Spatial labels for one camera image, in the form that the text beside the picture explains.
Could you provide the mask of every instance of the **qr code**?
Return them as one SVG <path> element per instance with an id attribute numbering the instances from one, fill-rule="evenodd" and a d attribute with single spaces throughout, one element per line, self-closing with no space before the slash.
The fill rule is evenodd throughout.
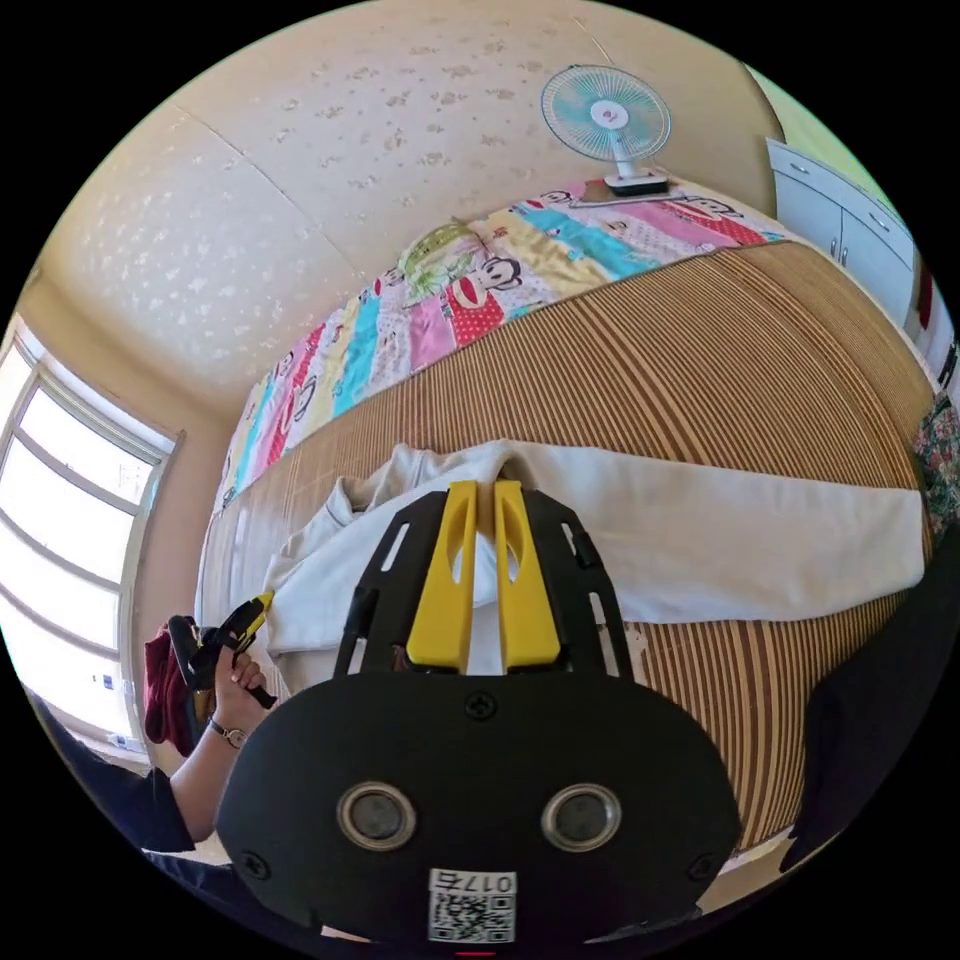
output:
<path id="1" fill-rule="evenodd" d="M 517 875 L 430 871 L 429 939 L 447 943 L 512 943 Z"/>

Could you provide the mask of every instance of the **window pane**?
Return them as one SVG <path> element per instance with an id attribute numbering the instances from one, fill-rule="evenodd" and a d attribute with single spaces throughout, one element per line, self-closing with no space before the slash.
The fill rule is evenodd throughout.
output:
<path id="1" fill-rule="evenodd" d="M 110 733 L 133 736 L 118 663 L 41 630 L 2 596 L 0 627 L 21 683 L 78 720 Z"/>
<path id="2" fill-rule="evenodd" d="M 45 620 L 116 650 L 117 594 L 62 570 L 31 550 L 2 522 L 0 584 Z"/>
<path id="3" fill-rule="evenodd" d="M 57 556 L 120 582 L 133 517 L 68 483 L 19 440 L 0 475 L 0 508 Z"/>
<path id="4" fill-rule="evenodd" d="M 104 490 L 139 503 L 152 469 L 67 413 L 38 390 L 20 426 L 51 456 Z"/>
<path id="5" fill-rule="evenodd" d="M 17 395 L 29 376 L 29 364 L 20 356 L 16 347 L 11 347 L 3 358 L 3 363 L 0 363 L 0 427 L 7 422 L 7 417 L 17 402 Z"/>

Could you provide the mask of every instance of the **white cloth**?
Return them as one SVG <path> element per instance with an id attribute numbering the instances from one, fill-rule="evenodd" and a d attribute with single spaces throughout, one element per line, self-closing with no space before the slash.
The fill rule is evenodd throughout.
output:
<path id="1" fill-rule="evenodd" d="M 457 480 L 481 485 L 475 623 L 478 617 L 487 623 L 485 634 L 495 630 L 490 485 L 501 477 L 576 511 L 624 620 L 803 620 L 911 587 L 923 575 L 917 491 L 595 448 L 504 440 L 441 456 L 401 444 L 369 479 L 340 479 L 270 565 L 265 588 L 275 596 L 265 649 L 291 693 L 329 678 L 354 587 L 393 515 Z M 495 638 L 487 642 L 498 645 Z M 483 667 L 470 672 L 497 672 L 490 656 L 482 659 Z"/>

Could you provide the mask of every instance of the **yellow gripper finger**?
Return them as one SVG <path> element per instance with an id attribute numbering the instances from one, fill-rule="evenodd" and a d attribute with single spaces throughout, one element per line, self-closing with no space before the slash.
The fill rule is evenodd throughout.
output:
<path id="1" fill-rule="evenodd" d="M 560 640 L 540 572 L 533 531 L 514 480 L 494 485 L 500 652 L 504 673 L 518 667 L 549 666 L 560 656 Z M 510 554 L 516 561 L 511 577 Z"/>
<path id="2" fill-rule="evenodd" d="M 473 570 L 477 541 L 477 484 L 451 483 L 420 605 L 407 640 L 414 666 L 467 672 L 473 626 Z M 463 551 L 460 576 L 454 576 Z"/>

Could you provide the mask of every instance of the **patchwork blanket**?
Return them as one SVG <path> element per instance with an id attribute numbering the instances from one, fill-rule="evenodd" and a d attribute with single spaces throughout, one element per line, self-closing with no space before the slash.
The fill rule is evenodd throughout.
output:
<path id="1" fill-rule="evenodd" d="M 689 257 L 788 236 L 693 184 L 578 207 L 585 186 L 441 225 L 303 337 L 250 391 L 216 509 L 334 417 L 504 323 Z"/>

